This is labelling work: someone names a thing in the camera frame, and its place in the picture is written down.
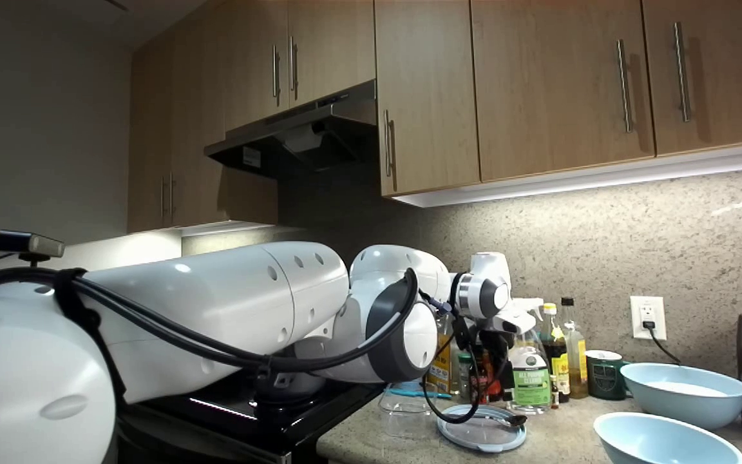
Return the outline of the wooden wall cabinet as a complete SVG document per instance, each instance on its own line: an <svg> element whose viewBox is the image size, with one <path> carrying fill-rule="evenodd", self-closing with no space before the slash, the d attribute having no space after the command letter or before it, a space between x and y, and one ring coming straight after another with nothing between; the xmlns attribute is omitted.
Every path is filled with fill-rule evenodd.
<svg viewBox="0 0 742 464"><path fill-rule="evenodd" d="M226 168L204 155L224 140L218 30L183 21L133 54L129 123L128 230L208 228L244 222L276 224L274 180ZM168 177L175 179L175 217L168 215ZM165 221L158 180L167 180Z"/></svg>
<svg viewBox="0 0 742 464"><path fill-rule="evenodd" d="M374 0L225 0L225 130L376 77Z"/></svg>
<svg viewBox="0 0 742 464"><path fill-rule="evenodd" d="M742 0L375 0L381 193L742 170Z"/></svg>

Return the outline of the blue utensil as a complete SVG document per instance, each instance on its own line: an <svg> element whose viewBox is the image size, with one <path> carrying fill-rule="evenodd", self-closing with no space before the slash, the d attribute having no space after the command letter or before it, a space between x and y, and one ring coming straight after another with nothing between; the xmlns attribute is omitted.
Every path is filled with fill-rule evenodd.
<svg viewBox="0 0 742 464"><path fill-rule="evenodd" d="M437 391L422 391L420 390L409 390L409 389L400 389L400 388L387 388L386 389L387 394L394 394L395 396L403 396L403 397L410 397L410 398L417 398L417 397L425 397L428 398L440 398L445 400L450 400L453 398L451 394L444 393L444 392L437 392Z"/></svg>

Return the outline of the light blue bowl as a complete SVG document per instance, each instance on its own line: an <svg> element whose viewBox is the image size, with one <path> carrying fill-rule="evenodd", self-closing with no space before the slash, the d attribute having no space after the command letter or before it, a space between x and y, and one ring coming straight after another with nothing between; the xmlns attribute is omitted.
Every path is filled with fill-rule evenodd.
<svg viewBox="0 0 742 464"><path fill-rule="evenodd" d="M742 452L713 432L644 413L609 413L594 421L613 464L742 464Z"/></svg>
<svg viewBox="0 0 742 464"><path fill-rule="evenodd" d="M707 430L731 425L742 412L742 382L701 368L634 362L621 374L645 413Z"/></svg>

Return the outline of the clear spray bottle green label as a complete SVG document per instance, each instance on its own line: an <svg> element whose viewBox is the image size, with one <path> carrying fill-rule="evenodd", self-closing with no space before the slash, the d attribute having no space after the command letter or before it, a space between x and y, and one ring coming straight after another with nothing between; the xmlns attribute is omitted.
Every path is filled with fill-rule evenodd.
<svg viewBox="0 0 742 464"><path fill-rule="evenodd" d="M515 414L539 415L551 405L551 385L547 355L538 335L542 321L541 298L512 300L510 322L517 326L513 347L508 352L513 387L508 409Z"/></svg>

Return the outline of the clear glass container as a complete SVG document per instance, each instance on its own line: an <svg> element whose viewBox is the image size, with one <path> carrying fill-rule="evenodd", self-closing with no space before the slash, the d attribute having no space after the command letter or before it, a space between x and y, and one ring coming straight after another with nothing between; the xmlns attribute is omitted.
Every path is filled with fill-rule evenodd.
<svg viewBox="0 0 742 464"><path fill-rule="evenodd" d="M409 381L387 385L380 396L379 419L383 432L404 440L423 440L429 437L435 426L435 415L427 405L425 397L403 397L387 394L387 388L422 390L420 381Z"/></svg>

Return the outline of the round clear lid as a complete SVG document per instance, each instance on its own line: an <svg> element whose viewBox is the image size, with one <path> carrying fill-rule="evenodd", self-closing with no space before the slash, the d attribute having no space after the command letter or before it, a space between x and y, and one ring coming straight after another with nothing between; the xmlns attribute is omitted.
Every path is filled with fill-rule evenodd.
<svg viewBox="0 0 742 464"><path fill-rule="evenodd" d="M498 454L517 449L526 440L527 418L506 409L480 405L471 419L450 423L436 419L439 434L465 449Z"/></svg>

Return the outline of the yellow label bottle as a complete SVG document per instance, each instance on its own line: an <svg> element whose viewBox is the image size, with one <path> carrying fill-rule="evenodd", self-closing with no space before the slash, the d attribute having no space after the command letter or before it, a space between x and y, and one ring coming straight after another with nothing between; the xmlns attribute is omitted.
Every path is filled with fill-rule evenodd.
<svg viewBox="0 0 742 464"><path fill-rule="evenodd" d="M437 320L437 347L427 372L427 382L442 394L451 394L451 338L452 316L445 314Z"/></svg>

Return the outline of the black range hood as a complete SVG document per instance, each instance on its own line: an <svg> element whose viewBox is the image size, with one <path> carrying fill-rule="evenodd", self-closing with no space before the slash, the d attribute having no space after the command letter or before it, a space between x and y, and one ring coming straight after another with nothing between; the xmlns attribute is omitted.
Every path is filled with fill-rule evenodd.
<svg viewBox="0 0 742 464"><path fill-rule="evenodd" d="M368 162L379 153L374 79L314 102L227 130L204 155L268 179Z"/></svg>

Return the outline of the oil bottle black cap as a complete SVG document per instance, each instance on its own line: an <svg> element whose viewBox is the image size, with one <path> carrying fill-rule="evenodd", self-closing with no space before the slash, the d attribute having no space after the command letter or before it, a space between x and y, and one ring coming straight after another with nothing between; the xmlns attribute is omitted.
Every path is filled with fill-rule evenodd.
<svg viewBox="0 0 742 464"><path fill-rule="evenodd" d="M575 320L575 300L560 298L563 310L563 327L566 339L569 373L569 399L577 400L589 396L588 365L585 356L585 336Z"/></svg>

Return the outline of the green mug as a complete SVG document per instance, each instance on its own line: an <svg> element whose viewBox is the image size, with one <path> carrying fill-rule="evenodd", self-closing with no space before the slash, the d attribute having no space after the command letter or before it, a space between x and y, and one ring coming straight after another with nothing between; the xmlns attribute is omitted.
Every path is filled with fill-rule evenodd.
<svg viewBox="0 0 742 464"><path fill-rule="evenodd" d="M623 360L622 355L612 351L588 350L585 356L589 395L602 400L626 400L629 391L620 371L628 362Z"/></svg>

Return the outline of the small green cap bottle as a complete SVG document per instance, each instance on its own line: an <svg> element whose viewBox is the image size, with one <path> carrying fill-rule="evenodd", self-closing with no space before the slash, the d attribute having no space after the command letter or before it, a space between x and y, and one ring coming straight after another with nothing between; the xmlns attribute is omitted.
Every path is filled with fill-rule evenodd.
<svg viewBox="0 0 742 464"><path fill-rule="evenodd" d="M457 353L457 390L459 391L461 402L464 403L471 403L471 371L471 354L460 351Z"/></svg>

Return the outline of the black stove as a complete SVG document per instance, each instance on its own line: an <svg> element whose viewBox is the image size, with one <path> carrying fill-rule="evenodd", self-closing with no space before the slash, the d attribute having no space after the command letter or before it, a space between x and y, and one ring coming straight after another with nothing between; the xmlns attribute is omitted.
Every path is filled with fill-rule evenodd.
<svg viewBox="0 0 742 464"><path fill-rule="evenodd" d="M384 389L307 374L262 385L242 370L120 414L115 464L328 464L321 436Z"/></svg>

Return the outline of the wooden cabinet door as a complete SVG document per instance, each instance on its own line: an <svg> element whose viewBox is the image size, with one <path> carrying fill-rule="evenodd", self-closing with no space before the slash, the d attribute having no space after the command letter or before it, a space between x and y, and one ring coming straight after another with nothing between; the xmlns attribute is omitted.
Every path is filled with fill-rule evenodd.
<svg viewBox="0 0 742 464"><path fill-rule="evenodd" d="M375 79L374 0L289 0L297 46L294 108Z"/></svg>
<svg viewBox="0 0 742 464"><path fill-rule="evenodd" d="M658 155L742 144L742 0L642 0ZM672 24L687 53L692 120L682 121Z"/></svg>
<svg viewBox="0 0 742 464"><path fill-rule="evenodd" d="M480 182L471 0L374 0L384 197ZM395 183L383 110L394 120Z"/></svg>
<svg viewBox="0 0 742 464"><path fill-rule="evenodd" d="M471 0L471 20L483 182L656 155L641 0Z"/></svg>
<svg viewBox="0 0 742 464"><path fill-rule="evenodd" d="M287 0L226 0L219 8L225 130L289 109L288 9ZM272 97L272 44L281 58L279 106Z"/></svg>

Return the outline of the dark sauce bottle yellow cap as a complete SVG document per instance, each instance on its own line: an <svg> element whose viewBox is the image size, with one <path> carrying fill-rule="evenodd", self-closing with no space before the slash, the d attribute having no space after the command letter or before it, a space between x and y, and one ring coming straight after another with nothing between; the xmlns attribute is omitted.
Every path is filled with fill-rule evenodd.
<svg viewBox="0 0 742 464"><path fill-rule="evenodd" d="M540 340L547 356L549 370L555 377L553 383L558 390L558 402L569 401L569 360L565 331L557 317L557 306L544 304L544 324L540 329Z"/></svg>

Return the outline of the under-cabinet light strip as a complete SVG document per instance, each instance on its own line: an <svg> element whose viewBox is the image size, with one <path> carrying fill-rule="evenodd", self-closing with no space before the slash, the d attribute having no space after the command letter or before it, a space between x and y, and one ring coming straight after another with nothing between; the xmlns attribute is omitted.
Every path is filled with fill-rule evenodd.
<svg viewBox="0 0 742 464"><path fill-rule="evenodd" d="M574 171L559 171L429 193L397 195L392 199L416 208L438 208L509 198L569 193L586 189L697 177L742 171L742 144L623 162Z"/></svg>

